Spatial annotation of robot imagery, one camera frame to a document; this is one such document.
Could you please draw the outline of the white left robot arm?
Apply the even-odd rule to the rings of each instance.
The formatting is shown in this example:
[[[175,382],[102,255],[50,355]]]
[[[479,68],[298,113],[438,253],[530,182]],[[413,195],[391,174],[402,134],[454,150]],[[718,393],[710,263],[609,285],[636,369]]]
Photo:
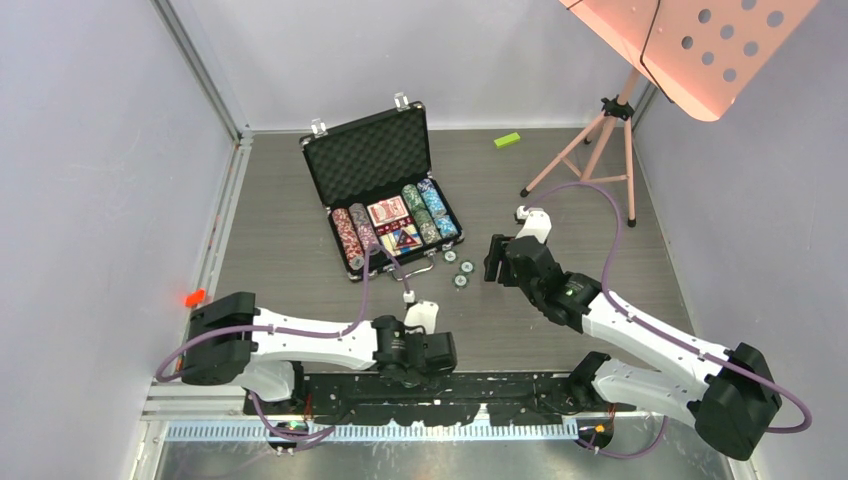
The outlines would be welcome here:
[[[419,301],[403,319],[382,315],[340,323],[287,316],[237,292],[195,310],[180,352],[180,380],[188,385],[235,385],[280,412],[298,412],[307,398],[296,380],[298,362],[375,371],[408,386],[428,383],[457,366],[453,336],[436,331],[439,307]]]

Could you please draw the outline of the red playing card box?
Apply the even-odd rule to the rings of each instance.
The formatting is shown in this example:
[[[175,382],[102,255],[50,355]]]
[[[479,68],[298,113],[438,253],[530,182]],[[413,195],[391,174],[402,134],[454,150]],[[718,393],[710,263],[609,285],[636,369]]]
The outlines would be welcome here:
[[[366,210],[375,227],[390,224],[409,215],[406,203],[400,195],[367,205]]]

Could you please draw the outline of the black poker set case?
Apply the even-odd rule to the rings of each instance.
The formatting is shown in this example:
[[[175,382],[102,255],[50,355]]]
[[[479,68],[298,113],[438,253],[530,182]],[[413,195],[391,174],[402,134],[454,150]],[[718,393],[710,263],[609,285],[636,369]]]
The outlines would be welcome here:
[[[426,110],[423,103],[408,102],[399,94],[396,106],[368,117],[330,129],[315,121],[311,134],[299,141],[301,151],[316,186],[329,226],[348,277],[359,281],[364,275],[392,272],[396,264],[406,263],[445,251],[464,239],[457,216],[440,185],[432,176]],[[381,244],[365,254],[361,269],[351,269],[344,256],[342,243],[331,218],[331,211],[354,203],[365,207],[379,200],[401,195],[405,185],[430,179],[439,191],[448,213],[459,229],[459,236],[442,238],[400,257],[392,256]],[[377,236],[403,225],[418,224],[410,212],[403,219],[375,227]]]

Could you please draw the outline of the red white chip roll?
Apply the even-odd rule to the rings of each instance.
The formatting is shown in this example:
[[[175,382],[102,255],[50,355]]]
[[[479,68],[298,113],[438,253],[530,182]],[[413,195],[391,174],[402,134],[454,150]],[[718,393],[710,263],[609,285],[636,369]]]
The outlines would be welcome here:
[[[365,264],[365,254],[349,212],[344,208],[337,208],[331,211],[331,218],[341,240],[348,266],[353,270],[361,269]]]

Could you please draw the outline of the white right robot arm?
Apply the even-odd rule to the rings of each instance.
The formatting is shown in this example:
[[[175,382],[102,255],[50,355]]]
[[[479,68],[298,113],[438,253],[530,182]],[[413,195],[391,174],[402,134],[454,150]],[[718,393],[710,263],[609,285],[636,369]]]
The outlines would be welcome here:
[[[717,452],[749,459],[783,401],[763,353],[741,342],[708,342],[627,303],[585,274],[565,271],[546,242],[549,215],[519,207],[514,236],[495,234],[484,279],[517,287],[548,321],[615,345],[647,363],[642,369],[592,351],[566,381],[574,403],[596,410],[629,404],[694,429]]]

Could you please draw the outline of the green chip stack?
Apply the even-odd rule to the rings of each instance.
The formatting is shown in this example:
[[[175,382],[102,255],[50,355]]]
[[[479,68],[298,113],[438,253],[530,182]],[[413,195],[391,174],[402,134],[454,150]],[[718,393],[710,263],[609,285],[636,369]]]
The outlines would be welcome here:
[[[436,244],[442,239],[438,228],[432,221],[420,222],[418,230],[425,245]]]

